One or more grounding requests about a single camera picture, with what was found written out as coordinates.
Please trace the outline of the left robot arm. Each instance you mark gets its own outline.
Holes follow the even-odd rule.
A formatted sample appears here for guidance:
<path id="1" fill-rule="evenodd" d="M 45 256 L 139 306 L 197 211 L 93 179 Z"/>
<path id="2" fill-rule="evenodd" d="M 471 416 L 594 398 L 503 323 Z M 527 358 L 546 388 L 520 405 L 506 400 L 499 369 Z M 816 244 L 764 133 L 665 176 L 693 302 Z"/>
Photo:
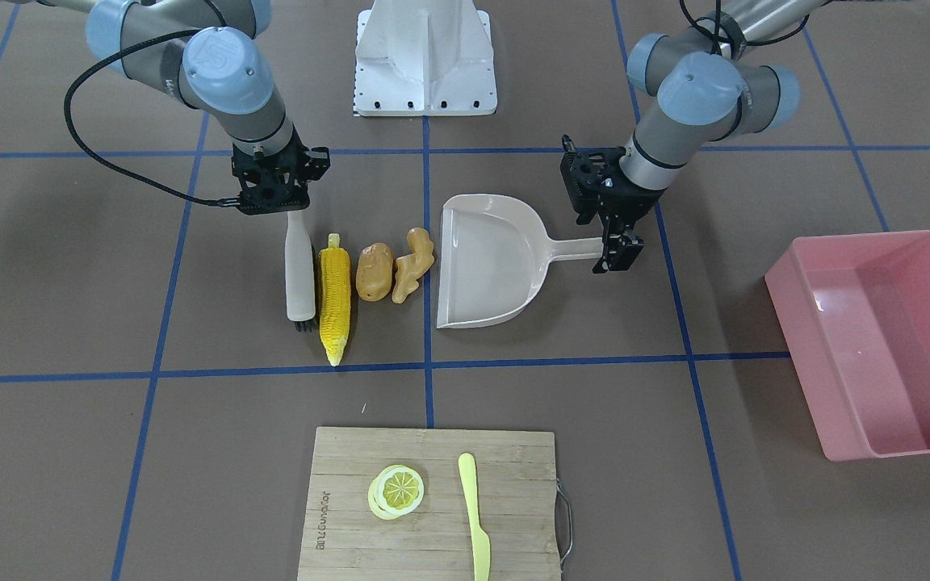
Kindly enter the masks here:
<path id="1" fill-rule="evenodd" d="M 819 1 L 720 1 L 702 16 L 684 12 L 675 36 L 649 34 L 631 49 L 626 75 L 653 98 L 630 139 L 587 153 L 564 146 L 563 179 L 578 224 L 598 219 L 601 256 L 593 272 L 624 271 L 643 250 L 635 225 L 660 201 L 703 144 L 785 124 L 801 89 L 791 71 L 746 66 L 754 48 L 796 36 Z"/>

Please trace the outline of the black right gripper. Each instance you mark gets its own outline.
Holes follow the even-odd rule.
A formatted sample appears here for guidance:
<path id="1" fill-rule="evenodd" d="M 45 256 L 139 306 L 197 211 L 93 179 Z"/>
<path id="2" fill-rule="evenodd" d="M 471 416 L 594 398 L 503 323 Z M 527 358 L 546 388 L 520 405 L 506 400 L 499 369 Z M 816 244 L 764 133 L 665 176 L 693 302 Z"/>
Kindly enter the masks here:
<path id="1" fill-rule="evenodd" d="M 310 205 L 308 184 L 321 180 L 331 168 L 331 151 L 308 148 L 294 139 L 278 153 L 255 152 L 258 183 L 255 203 L 261 212 L 295 212 Z"/>

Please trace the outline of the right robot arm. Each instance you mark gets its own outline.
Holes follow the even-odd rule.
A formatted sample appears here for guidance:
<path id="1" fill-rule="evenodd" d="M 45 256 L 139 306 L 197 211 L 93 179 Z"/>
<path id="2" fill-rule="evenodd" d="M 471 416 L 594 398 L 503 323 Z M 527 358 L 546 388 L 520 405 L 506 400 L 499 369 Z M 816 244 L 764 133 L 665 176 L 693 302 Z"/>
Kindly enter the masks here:
<path id="1" fill-rule="evenodd" d="M 101 70 L 114 70 L 217 120 L 232 142 L 232 175 L 239 194 L 206 201 L 246 215 L 306 209 L 308 185 L 331 165 L 329 149 L 308 148 L 256 44 L 272 22 L 269 1 L 60 1 L 84 12 L 86 40 L 96 62 L 64 95 L 64 121 L 73 142 L 107 168 L 133 178 L 96 153 L 73 120 L 78 89 Z"/>

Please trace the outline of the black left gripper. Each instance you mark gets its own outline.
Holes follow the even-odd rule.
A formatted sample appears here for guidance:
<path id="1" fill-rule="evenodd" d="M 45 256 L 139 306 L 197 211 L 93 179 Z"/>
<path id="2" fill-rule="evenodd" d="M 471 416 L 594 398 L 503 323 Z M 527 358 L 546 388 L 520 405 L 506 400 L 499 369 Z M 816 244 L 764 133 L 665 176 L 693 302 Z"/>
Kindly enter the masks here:
<path id="1" fill-rule="evenodd" d="M 602 226 L 601 255 L 592 267 L 594 274 L 628 270 L 643 251 L 643 239 L 635 234 L 636 222 L 652 210 L 660 198 L 658 190 L 635 185 L 617 165 L 597 171 L 597 217 Z"/>

